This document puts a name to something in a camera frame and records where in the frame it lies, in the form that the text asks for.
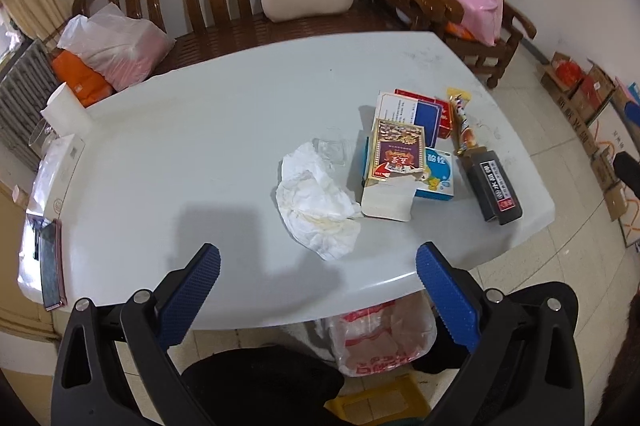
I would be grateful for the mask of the black crystal bead box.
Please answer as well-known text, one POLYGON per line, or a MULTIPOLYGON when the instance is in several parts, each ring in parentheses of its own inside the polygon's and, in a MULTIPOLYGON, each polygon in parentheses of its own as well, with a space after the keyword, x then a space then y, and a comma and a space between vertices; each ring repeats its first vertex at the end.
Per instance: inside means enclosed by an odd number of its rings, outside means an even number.
POLYGON ((498 155, 479 146, 461 155, 461 163, 485 221, 505 226, 523 216, 523 209, 498 155))

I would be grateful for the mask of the yellow snack wrapper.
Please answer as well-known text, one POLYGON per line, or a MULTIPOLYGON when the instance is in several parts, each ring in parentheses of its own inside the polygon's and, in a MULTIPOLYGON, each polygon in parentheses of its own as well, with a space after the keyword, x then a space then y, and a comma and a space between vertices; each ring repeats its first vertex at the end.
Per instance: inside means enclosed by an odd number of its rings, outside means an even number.
POLYGON ((461 156, 478 147, 475 131, 466 112, 472 96, 464 90, 452 87, 447 89, 447 96, 457 128, 457 154, 461 156))

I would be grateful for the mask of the white tissue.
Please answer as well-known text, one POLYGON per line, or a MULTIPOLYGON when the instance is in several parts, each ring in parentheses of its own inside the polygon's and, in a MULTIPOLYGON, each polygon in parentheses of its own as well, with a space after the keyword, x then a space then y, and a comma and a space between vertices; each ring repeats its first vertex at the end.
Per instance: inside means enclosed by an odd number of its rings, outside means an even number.
POLYGON ((276 202, 294 240, 324 261, 351 253, 361 231, 360 205, 331 177, 311 142, 283 157, 276 202))

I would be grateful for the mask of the clear plastic wrapper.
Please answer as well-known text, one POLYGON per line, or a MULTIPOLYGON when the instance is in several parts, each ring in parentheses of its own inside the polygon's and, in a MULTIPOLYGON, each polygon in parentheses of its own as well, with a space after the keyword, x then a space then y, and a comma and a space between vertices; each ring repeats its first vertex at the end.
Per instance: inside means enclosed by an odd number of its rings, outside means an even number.
POLYGON ((345 167, 354 156, 356 144, 343 138, 314 138, 314 149, 318 155, 333 167, 345 167))

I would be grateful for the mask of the blue white medicine box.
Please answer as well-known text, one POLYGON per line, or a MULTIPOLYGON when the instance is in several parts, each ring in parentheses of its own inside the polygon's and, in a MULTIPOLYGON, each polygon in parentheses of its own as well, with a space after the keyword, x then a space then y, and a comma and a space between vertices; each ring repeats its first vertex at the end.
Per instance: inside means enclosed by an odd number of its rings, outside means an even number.
POLYGON ((449 152, 425 149, 424 174, 414 196, 436 201, 450 201, 454 197, 454 168, 449 152))

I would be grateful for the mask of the smartphone with pink case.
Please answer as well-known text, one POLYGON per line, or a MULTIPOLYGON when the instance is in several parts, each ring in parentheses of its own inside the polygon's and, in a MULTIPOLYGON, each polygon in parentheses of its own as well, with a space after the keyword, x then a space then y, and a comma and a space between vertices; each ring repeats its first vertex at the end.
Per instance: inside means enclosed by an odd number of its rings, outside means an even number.
POLYGON ((43 220, 36 233, 36 245, 43 307, 52 311, 67 302, 62 264, 62 222, 43 220))

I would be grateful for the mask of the yellow plastic stool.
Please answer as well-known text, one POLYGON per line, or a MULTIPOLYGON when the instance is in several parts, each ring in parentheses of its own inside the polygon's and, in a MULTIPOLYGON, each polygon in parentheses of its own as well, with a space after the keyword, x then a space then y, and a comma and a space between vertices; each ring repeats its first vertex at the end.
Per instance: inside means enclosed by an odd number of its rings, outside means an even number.
POLYGON ((349 425, 422 425, 432 410, 412 374, 336 397, 326 408, 349 425))

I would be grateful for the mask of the purple gold card box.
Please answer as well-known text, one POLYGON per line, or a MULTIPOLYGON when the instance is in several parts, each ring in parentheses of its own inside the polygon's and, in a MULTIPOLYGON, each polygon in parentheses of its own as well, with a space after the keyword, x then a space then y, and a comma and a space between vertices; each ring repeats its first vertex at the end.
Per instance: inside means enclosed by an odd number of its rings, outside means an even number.
POLYGON ((423 127, 382 118, 374 121, 369 143, 368 181, 396 177, 420 180, 425 170, 425 157, 423 127))

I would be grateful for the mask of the red cigarette box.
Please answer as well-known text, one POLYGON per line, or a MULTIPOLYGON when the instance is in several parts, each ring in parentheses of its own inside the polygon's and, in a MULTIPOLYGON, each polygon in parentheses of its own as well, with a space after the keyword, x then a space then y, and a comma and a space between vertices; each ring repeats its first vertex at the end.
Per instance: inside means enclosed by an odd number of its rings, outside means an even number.
POLYGON ((434 146, 437 139, 448 139, 452 131, 452 119, 448 101, 430 98, 414 92, 395 89, 394 95, 416 102, 410 124, 425 130, 425 143, 434 146))

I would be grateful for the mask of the long white box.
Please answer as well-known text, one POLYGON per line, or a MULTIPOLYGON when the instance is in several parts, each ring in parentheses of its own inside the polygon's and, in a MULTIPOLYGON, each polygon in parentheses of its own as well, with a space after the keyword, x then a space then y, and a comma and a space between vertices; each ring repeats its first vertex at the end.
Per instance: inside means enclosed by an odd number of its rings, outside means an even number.
POLYGON ((78 165, 85 142, 76 134, 58 137, 40 162, 32 185, 26 212, 47 220, 60 218, 70 180, 78 165))

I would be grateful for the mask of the white blue flat box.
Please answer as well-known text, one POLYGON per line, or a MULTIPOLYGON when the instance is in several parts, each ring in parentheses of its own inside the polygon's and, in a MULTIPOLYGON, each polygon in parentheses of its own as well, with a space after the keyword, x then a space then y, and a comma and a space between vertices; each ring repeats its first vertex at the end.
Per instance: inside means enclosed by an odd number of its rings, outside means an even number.
POLYGON ((391 92, 380 92, 376 100, 375 118, 395 123, 410 124, 416 102, 395 96, 391 92))

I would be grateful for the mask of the white paper towel roll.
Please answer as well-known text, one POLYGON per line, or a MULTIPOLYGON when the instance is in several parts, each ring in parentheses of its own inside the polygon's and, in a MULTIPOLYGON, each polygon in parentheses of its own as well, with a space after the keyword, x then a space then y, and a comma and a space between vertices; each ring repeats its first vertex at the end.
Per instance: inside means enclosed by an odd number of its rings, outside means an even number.
POLYGON ((59 137, 86 138, 92 131, 92 118, 65 82, 52 92, 40 114, 59 137))

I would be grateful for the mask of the orange bag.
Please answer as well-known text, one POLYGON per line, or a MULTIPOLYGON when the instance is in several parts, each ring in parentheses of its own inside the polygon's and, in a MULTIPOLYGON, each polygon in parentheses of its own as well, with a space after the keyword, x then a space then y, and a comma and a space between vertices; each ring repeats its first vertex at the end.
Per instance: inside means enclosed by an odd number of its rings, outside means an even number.
POLYGON ((66 83, 85 108, 114 94, 113 87, 101 74, 66 50, 53 59, 52 68, 58 80, 66 83))

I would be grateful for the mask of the translucent white plastic bag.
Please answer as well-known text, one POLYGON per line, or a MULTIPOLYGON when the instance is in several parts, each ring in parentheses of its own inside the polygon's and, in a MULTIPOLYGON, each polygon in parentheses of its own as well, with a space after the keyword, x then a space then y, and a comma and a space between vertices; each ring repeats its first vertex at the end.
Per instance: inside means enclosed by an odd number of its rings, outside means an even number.
POLYGON ((77 56, 122 91, 147 79, 175 43, 150 20, 125 16, 110 2, 92 16, 70 19, 58 48, 77 56))

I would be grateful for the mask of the grey radiator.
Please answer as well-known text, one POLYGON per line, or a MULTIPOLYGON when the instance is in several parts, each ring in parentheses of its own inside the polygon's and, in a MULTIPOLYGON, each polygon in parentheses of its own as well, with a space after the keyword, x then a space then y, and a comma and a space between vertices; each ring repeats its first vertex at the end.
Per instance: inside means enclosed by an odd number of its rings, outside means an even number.
POLYGON ((1 69, 1 143, 29 170, 39 158, 29 138, 41 120, 40 111, 60 82, 47 48, 40 40, 25 42, 1 69))

